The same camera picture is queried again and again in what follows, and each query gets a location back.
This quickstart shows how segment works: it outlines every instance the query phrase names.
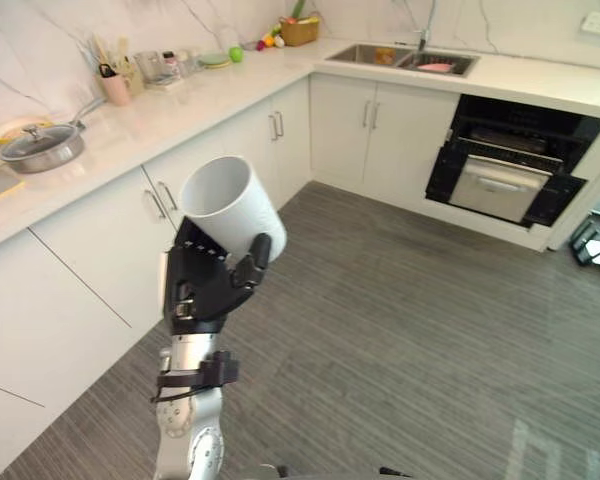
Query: cabinet door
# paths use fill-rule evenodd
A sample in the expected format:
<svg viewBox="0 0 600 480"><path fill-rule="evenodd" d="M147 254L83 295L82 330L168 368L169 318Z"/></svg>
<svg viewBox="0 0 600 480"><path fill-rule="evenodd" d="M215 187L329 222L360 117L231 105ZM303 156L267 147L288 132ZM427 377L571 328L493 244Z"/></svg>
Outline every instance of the cabinet door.
<svg viewBox="0 0 600 480"><path fill-rule="evenodd" d="M369 80L311 77L311 158L316 180L360 189L375 89L376 83Z"/></svg>
<svg viewBox="0 0 600 480"><path fill-rule="evenodd" d="M282 206L311 180L308 80L275 94L271 103L281 133L275 142L275 161Z"/></svg>
<svg viewBox="0 0 600 480"><path fill-rule="evenodd" d="M0 390L0 473L51 421L43 406Z"/></svg>
<svg viewBox="0 0 600 480"><path fill-rule="evenodd" d="M417 210L460 96L379 83L363 193Z"/></svg>
<svg viewBox="0 0 600 480"><path fill-rule="evenodd" d="M129 326L30 232L0 244L0 388L59 414L131 344Z"/></svg>
<svg viewBox="0 0 600 480"><path fill-rule="evenodd" d="M271 102L267 99L224 122L220 132L227 155L239 155L251 163L271 202L280 208L282 199L274 161L273 118Z"/></svg>
<svg viewBox="0 0 600 480"><path fill-rule="evenodd" d="M174 237L153 195L138 168L31 227L132 327L135 340L161 318L158 260Z"/></svg>
<svg viewBox="0 0 600 480"><path fill-rule="evenodd" d="M183 217L179 203L184 182L198 167L222 155L224 149L220 132L214 129L172 148L144 165L176 229Z"/></svg>

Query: robotic hand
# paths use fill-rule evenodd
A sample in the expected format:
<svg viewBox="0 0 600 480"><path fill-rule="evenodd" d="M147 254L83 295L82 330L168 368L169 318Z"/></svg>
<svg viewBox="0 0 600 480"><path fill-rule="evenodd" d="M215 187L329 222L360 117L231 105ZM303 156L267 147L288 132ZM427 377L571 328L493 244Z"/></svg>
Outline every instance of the robotic hand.
<svg viewBox="0 0 600 480"><path fill-rule="evenodd" d="M224 451L222 385L238 378L238 362L215 349L227 315L262 282L271 237L261 233L233 269L227 252L184 218L168 253L164 318L171 348L160 352L156 415L160 447L154 480L212 480Z"/></svg>

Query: marble backsplash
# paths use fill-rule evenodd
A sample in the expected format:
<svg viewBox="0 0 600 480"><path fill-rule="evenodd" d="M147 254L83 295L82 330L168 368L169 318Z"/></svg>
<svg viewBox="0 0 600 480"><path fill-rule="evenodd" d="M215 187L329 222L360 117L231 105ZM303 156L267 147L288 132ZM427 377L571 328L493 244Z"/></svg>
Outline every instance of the marble backsplash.
<svg viewBox="0 0 600 480"><path fill-rule="evenodd" d="M282 0L0 0L0 124L28 114L69 119L97 92L78 44L93 33L129 51L259 38Z"/></svg>
<svg viewBox="0 0 600 480"><path fill-rule="evenodd" d="M97 92L78 45L93 33L130 52L253 40L295 0L0 0L0 124L69 119ZM431 0L307 0L321 35L415 44ZM498 52L600 68L600 36L580 32L600 0L438 0L430 46Z"/></svg>
<svg viewBox="0 0 600 480"><path fill-rule="evenodd" d="M322 14L323 36L415 44L431 3L307 0L306 11ZM429 44L600 68L600 36L580 31L591 11L600 0L438 0Z"/></svg>

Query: gray floor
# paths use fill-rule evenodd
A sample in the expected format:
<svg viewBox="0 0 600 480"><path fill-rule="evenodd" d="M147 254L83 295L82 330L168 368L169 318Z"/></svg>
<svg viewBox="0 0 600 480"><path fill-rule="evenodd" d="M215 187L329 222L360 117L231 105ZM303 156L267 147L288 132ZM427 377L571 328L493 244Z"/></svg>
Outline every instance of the gray floor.
<svg viewBox="0 0 600 480"><path fill-rule="evenodd" d="M222 478L600 480L600 271L319 184L223 332ZM148 479L159 325L0 477Z"/></svg>

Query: pan lid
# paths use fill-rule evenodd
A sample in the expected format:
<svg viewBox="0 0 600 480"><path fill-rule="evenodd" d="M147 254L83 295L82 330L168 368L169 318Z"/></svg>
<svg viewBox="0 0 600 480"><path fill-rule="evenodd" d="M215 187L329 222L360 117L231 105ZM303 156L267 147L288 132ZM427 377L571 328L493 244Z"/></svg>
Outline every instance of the pan lid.
<svg viewBox="0 0 600 480"><path fill-rule="evenodd" d="M2 147L0 151L2 160L23 160L42 154L67 143L79 134L77 127L68 124L53 125L46 128L28 125L22 130L29 135L18 137Z"/></svg>

